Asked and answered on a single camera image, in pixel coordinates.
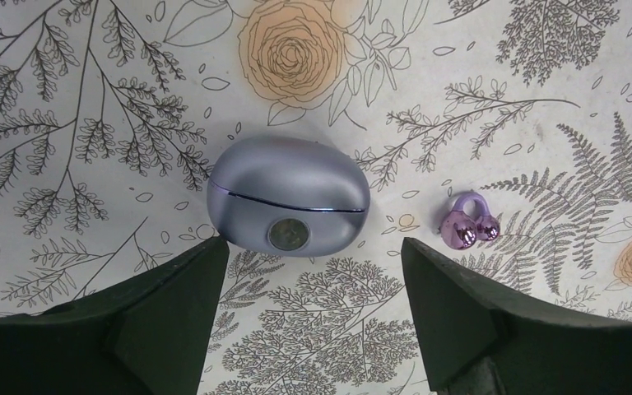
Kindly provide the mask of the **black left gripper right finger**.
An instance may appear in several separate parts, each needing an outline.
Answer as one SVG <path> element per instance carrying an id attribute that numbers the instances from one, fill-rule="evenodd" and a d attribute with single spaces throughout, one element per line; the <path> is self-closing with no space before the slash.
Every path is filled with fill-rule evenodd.
<path id="1" fill-rule="evenodd" d="M 430 390 L 632 394 L 632 322 L 525 295 L 418 239 L 401 260 Z"/>

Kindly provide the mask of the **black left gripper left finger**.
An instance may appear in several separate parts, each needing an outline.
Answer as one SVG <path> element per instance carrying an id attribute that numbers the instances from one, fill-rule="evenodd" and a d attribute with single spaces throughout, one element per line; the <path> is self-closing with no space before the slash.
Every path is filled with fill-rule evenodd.
<path id="1" fill-rule="evenodd" d="M 0 394 L 194 394 L 229 248 L 167 263 L 39 315 L 0 318 Z"/>

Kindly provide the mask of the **lavender oval case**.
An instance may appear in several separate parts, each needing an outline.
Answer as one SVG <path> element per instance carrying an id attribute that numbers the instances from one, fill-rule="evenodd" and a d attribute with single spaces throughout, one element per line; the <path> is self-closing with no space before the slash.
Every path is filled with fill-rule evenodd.
<path id="1" fill-rule="evenodd" d="M 336 148 L 294 137 L 250 137 L 221 154 L 207 210 L 242 249 L 300 258 L 335 254 L 364 228 L 367 178 Z"/>

